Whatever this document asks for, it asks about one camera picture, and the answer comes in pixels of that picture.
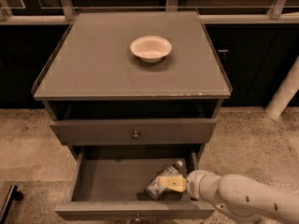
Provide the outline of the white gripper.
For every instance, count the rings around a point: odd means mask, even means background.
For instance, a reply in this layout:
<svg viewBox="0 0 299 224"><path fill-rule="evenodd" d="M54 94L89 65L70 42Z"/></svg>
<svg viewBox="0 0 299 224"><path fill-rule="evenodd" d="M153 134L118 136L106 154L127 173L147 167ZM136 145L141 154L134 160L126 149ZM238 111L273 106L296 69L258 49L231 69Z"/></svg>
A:
<svg viewBox="0 0 299 224"><path fill-rule="evenodd" d="M185 179L182 175L162 175L158 177L158 183L168 189L183 192L196 200L210 200L215 194L212 183L215 175L208 171L195 170L190 172Z"/></svg>

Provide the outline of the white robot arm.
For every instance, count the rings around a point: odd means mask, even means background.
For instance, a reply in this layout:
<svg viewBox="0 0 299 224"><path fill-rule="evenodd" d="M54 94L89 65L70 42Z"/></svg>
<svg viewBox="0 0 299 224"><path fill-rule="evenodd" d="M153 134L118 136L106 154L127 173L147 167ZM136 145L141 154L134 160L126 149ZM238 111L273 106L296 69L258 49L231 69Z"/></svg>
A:
<svg viewBox="0 0 299 224"><path fill-rule="evenodd" d="M299 195L273 189L243 175L219 176L195 170L184 178L166 175L158 184L211 204L236 224L263 224L266 217L281 224L299 224Z"/></svg>

